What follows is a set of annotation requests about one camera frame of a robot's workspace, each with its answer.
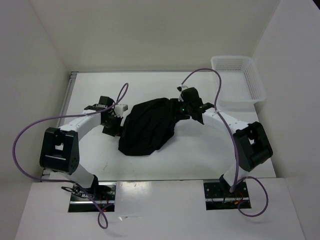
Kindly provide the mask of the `black shorts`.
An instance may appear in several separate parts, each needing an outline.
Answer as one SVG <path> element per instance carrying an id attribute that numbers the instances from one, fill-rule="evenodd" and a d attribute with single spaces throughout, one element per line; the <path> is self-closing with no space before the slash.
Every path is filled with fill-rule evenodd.
<path id="1" fill-rule="evenodd" d="M 175 134 L 179 121 L 177 98 L 156 98 L 133 106 L 125 118 L 118 150 L 126 156 L 149 156 Z"/>

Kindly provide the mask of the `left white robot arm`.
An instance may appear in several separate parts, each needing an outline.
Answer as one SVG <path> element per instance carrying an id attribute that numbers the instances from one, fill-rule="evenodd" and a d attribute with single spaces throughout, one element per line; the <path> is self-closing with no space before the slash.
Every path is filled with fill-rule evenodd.
<path id="1" fill-rule="evenodd" d="M 88 172 L 80 164 L 80 140 L 91 130 L 103 126 L 103 132 L 115 137 L 120 129 L 126 104 L 115 104 L 107 96 L 101 96 L 99 102 L 84 108 L 82 114 L 58 128 L 49 127 L 44 133 L 40 152 L 40 166 L 63 174 L 76 185 L 89 200 L 107 192 L 99 185 L 98 177 Z"/>

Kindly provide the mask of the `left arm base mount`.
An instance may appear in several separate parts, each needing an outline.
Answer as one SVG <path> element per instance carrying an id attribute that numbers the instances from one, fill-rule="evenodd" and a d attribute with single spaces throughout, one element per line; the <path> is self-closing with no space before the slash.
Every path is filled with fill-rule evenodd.
<path id="1" fill-rule="evenodd" d="M 78 186 L 62 186 L 61 188 L 66 192 L 71 193 L 68 207 L 69 213 L 90 213 L 99 211 Z M 108 213 L 115 211 L 116 190 L 116 182 L 100 181 L 98 193 L 91 193 L 89 190 L 87 192 L 94 199 L 99 208 L 105 213 Z"/>

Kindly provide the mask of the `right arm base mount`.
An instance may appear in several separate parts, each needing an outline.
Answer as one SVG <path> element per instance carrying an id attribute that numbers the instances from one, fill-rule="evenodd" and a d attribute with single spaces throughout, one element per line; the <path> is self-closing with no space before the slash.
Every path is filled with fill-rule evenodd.
<path id="1" fill-rule="evenodd" d="M 240 183 L 233 193 L 224 191 L 218 179 L 204 180 L 204 197 L 207 211 L 251 209 L 249 192 L 245 182 Z"/>

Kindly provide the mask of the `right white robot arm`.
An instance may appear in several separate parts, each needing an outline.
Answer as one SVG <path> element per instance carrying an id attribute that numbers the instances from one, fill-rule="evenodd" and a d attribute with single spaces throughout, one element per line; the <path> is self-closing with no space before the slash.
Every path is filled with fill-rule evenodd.
<path id="1" fill-rule="evenodd" d="M 216 109 L 212 103 L 203 103 L 194 87 L 177 87 L 180 95 L 174 98 L 173 112 L 177 120 L 193 119 L 202 125 L 212 127 L 231 138 L 235 164 L 220 177 L 219 191 L 230 197 L 237 191 L 237 185 L 258 165 L 273 156 L 273 149 L 263 125 L 245 122 Z"/>

